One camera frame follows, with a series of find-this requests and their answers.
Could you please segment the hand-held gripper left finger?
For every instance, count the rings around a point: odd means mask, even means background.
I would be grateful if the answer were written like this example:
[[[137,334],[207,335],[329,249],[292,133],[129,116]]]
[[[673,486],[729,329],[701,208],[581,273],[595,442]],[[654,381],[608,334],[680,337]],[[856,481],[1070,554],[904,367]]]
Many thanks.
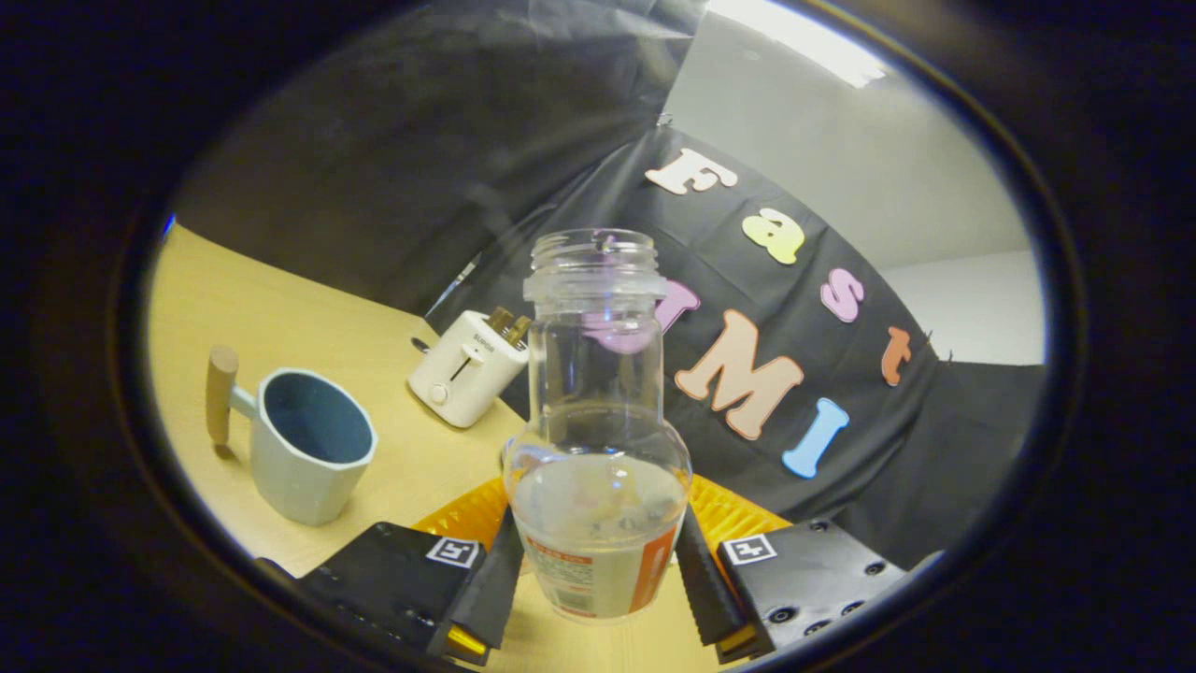
[[[264,557],[257,564],[377,640],[483,666],[504,646],[521,558],[504,479],[495,478],[413,527],[368,525],[303,576]]]

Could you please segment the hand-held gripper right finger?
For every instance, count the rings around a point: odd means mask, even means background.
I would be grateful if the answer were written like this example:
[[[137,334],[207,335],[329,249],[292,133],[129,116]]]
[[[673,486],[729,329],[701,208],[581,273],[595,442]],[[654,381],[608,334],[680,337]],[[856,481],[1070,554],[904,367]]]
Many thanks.
[[[698,640],[721,663],[798,646],[908,575],[824,516],[789,524],[700,476],[676,561]]]

